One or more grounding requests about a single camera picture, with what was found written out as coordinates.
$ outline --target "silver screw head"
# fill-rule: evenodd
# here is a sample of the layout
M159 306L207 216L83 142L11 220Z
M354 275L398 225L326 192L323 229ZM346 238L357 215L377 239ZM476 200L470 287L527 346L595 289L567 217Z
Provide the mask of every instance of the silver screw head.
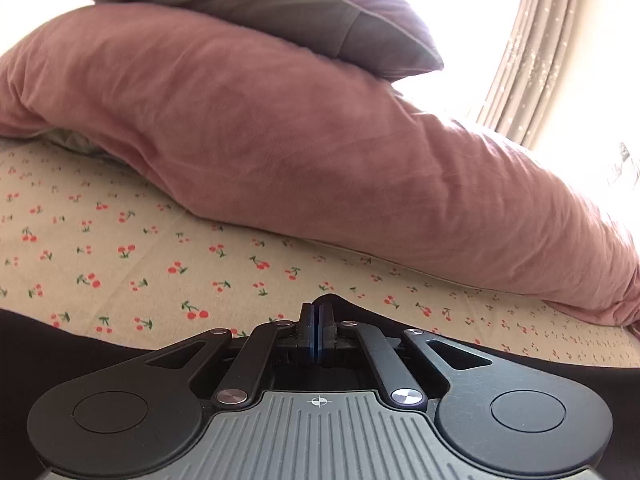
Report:
M422 402L423 396L418 390L412 388L400 388L391 393L391 398L403 406L411 406Z
M240 404L248 399L248 395L244 390L230 388L228 390L220 390L216 394L216 400L222 404Z

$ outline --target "curtain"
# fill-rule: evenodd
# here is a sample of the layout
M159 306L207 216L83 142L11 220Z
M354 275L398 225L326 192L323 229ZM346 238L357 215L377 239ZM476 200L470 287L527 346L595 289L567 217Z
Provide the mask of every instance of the curtain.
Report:
M520 0L511 36L476 122L532 145L570 40L579 0Z

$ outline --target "crosshair marking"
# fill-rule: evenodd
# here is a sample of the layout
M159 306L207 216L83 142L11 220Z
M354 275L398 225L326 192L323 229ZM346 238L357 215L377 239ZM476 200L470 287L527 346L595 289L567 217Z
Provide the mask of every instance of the crosshair marking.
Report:
M311 402L314 406L317 406L318 408L320 408L321 406L324 406L326 403L331 401L326 400L324 397L314 397L313 399L308 400L307 402Z

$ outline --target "gray ribbed plate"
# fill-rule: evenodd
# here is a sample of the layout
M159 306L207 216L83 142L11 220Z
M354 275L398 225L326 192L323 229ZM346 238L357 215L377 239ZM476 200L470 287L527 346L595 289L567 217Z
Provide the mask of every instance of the gray ribbed plate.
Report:
M251 409L216 415L190 452L138 480L496 478L450 452L424 416L390 410L372 392L267 392Z

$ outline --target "cherry print bed sheet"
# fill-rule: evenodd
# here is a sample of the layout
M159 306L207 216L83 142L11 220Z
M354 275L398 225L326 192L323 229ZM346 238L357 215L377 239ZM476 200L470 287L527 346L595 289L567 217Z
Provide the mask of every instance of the cherry print bed sheet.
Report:
M0 152L0 307L160 348L215 326L249 334L326 292L383 316L541 359L640 367L620 327L353 251L188 214L131 170L42 142Z

